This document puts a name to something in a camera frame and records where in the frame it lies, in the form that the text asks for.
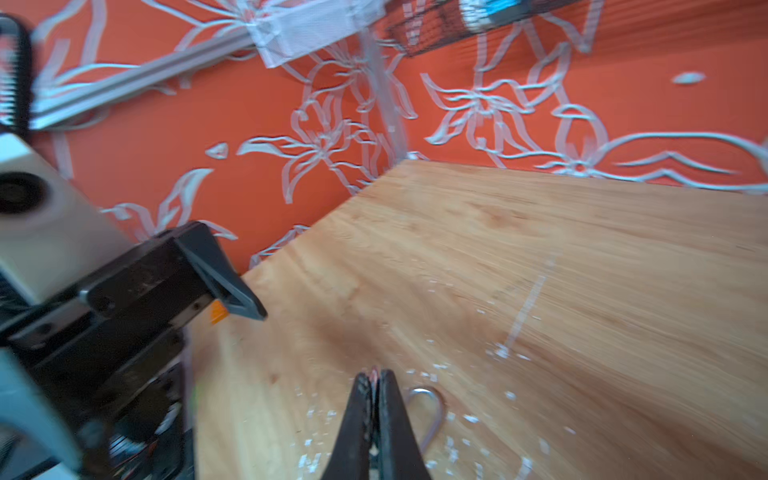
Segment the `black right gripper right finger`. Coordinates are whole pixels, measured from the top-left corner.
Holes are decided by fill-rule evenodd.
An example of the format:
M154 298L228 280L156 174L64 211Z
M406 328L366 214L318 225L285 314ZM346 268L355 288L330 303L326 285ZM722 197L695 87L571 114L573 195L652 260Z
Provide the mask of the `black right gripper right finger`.
M379 478L430 479L392 370L379 374L375 413Z

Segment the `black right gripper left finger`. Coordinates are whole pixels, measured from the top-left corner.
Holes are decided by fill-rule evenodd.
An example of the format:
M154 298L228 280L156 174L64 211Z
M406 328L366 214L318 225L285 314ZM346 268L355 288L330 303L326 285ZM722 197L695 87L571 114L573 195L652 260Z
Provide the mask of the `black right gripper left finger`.
M375 419L374 391L365 373L356 375L322 480L369 478Z

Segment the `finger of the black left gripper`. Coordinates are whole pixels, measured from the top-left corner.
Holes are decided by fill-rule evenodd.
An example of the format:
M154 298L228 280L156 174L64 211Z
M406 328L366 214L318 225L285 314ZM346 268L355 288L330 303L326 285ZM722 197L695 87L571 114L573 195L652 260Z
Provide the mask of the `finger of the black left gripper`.
M174 229L172 236L209 292L230 313L257 321L267 319L266 308L233 268L206 224L190 222Z

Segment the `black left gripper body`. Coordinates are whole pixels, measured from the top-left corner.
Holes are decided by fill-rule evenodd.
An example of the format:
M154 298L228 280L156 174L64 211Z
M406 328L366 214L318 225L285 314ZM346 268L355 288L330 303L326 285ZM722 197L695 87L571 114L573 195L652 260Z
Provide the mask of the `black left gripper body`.
M114 422L183 348L210 292L169 230L41 306L2 314L1 344L33 390L21 407L75 432Z

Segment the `brass padlock with steel shackle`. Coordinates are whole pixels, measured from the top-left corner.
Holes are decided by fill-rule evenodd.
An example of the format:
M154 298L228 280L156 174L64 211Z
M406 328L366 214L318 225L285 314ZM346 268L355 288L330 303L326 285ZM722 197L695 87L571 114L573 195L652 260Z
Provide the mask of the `brass padlock with steel shackle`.
M426 427L417 438L420 453L426 454L445 422L446 401L435 387L422 385L407 390L405 403L415 405L418 421Z

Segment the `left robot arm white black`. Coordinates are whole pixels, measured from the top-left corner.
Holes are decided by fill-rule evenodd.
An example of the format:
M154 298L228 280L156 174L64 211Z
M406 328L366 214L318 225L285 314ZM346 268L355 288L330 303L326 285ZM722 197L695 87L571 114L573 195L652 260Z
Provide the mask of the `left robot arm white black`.
M131 242L29 144L32 42L10 46L1 123L1 459L24 443L84 479L184 465L185 326L215 301L264 320L206 223Z

